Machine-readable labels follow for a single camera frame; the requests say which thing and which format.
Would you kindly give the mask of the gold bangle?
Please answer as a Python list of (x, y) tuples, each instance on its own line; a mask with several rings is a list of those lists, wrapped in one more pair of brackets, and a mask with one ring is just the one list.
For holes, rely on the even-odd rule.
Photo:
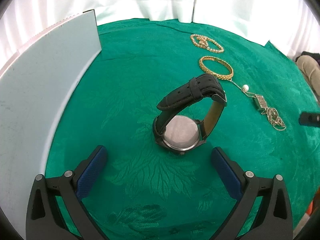
[(234, 76), (231, 65), (218, 57), (204, 56), (200, 58), (199, 67), (205, 73), (211, 74), (219, 80), (231, 80)]

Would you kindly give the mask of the white cardboard box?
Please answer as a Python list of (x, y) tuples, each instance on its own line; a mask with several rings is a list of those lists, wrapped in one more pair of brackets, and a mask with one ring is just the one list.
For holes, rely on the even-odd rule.
[(1, 209), (21, 236), (63, 111), (101, 52), (94, 10), (44, 29), (1, 69)]

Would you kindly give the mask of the black leather wristwatch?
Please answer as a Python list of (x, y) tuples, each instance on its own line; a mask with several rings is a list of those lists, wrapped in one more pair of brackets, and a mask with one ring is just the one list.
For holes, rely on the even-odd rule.
[[(203, 117), (196, 116), (195, 105), (206, 98), (212, 101), (208, 112)], [(152, 126), (156, 144), (180, 154), (201, 146), (226, 106), (225, 91), (216, 77), (211, 74), (193, 77), (158, 103), (161, 112)]]

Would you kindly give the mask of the green velvet cloth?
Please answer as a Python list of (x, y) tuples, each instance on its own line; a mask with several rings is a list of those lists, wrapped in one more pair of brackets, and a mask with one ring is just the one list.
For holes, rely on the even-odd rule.
[(319, 188), (319, 106), (291, 59), (210, 25), (132, 19), (98, 27), (101, 52), (61, 117), (46, 177), (98, 146), (107, 164), (83, 202), (110, 239), (208, 239), (236, 200), (219, 146), (257, 177), (283, 177), (297, 224)]

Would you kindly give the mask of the white curtain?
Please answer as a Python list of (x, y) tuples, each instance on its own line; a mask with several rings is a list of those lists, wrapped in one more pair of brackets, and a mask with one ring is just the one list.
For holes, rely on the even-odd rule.
[(178, 19), (233, 32), (294, 58), (319, 52), (319, 23), (304, 0), (12, 0), (1, 16), (1, 64), (49, 26), (86, 10), (99, 25), (131, 18)]

